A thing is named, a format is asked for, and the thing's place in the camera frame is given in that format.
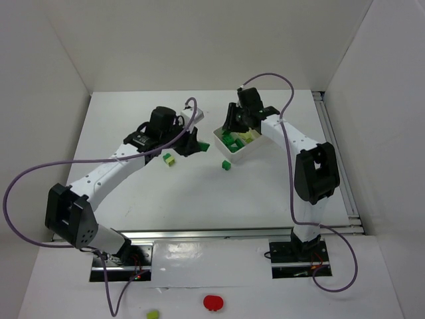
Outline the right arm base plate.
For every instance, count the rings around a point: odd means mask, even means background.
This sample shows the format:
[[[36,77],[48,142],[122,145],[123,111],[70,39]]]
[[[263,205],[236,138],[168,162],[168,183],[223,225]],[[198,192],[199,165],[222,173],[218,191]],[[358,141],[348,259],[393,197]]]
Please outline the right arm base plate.
[[[302,257],[296,256],[289,242],[271,242],[269,248],[264,257],[271,262],[273,279],[307,278],[315,271],[316,277],[332,276],[325,241]]]

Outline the light green bottom brick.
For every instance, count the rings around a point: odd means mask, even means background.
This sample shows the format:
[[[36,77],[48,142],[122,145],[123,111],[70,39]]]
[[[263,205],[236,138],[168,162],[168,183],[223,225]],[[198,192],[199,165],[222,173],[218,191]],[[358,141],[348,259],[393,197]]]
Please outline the light green bottom brick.
[[[175,165],[175,158],[174,158],[173,156],[170,156],[170,157],[168,157],[168,158],[165,160],[165,163],[166,163],[169,167],[171,167],[171,166]]]

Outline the light green brick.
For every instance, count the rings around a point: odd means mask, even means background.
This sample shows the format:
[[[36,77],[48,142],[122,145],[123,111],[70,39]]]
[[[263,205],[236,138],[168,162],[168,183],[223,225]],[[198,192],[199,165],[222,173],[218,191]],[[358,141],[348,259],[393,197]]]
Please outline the light green brick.
[[[252,132],[238,133],[238,135],[246,144],[249,144],[254,140]]]
[[[171,167],[171,166],[175,165],[175,158],[174,158],[173,156],[170,156],[170,157],[168,157],[168,158],[165,160],[165,163],[166,163],[169,167]]]

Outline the dark green brick front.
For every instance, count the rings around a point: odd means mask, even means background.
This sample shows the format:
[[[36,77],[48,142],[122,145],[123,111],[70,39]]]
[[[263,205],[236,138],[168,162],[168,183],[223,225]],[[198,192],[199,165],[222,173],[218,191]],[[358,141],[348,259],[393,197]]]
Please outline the dark green brick front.
[[[235,143],[232,146],[228,147],[228,149],[230,150],[231,153],[235,153],[238,150],[241,150],[243,147],[244,147],[243,142],[239,139],[236,139]]]

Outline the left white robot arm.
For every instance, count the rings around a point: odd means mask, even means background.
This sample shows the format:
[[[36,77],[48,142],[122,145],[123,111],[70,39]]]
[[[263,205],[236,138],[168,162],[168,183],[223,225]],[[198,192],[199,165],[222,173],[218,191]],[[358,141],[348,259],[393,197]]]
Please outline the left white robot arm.
[[[200,152],[195,124],[203,117],[196,106],[185,106],[180,114],[156,107],[149,121],[124,138],[106,162],[70,185],[51,187],[44,222],[47,229],[76,249],[95,249],[121,264],[130,262],[139,250],[123,233],[99,224],[95,210],[121,182],[160,156],[162,150],[174,149],[185,157]]]

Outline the dark green base brick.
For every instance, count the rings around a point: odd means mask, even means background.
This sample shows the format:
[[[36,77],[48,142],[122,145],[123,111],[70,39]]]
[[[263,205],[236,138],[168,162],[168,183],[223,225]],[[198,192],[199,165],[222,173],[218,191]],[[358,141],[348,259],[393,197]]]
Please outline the dark green base brick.
[[[210,147],[210,144],[206,142],[198,142],[198,145],[201,152],[207,152]]]

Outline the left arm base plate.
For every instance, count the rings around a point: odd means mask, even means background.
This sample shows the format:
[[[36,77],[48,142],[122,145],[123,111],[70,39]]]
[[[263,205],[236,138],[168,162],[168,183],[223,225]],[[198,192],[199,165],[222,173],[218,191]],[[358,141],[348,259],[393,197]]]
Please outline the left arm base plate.
[[[132,276],[136,282],[151,281],[151,262],[153,256],[153,244],[142,243],[133,246],[126,261],[122,262],[116,257],[108,256],[105,266],[109,282],[128,282]]]

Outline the small dark green brick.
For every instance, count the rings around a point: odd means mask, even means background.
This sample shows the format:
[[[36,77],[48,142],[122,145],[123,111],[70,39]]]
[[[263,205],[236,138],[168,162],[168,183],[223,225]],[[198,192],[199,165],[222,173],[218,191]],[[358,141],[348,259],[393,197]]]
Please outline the small dark green brick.
[[[229,171],[229,170],[231,169],[231,167],[232,167],[232,164],[231,164],[229,161],[224,160],[224,161],[222,162],[222,168],[223,168],[225,171]]]

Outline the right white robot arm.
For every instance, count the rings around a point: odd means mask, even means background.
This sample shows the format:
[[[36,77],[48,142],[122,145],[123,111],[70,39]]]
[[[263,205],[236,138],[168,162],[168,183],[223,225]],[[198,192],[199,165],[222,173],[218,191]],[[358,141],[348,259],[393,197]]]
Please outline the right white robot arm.
[[[254,130],[286,151],[294,222],[290,249],[304,259],[319,245],[325,208],[340,185],[335,148],[307,137],[275,107],[265,107],[256,88],[239,88],[237,95],[238,102],[228,105],[223,129],[238,133]]]

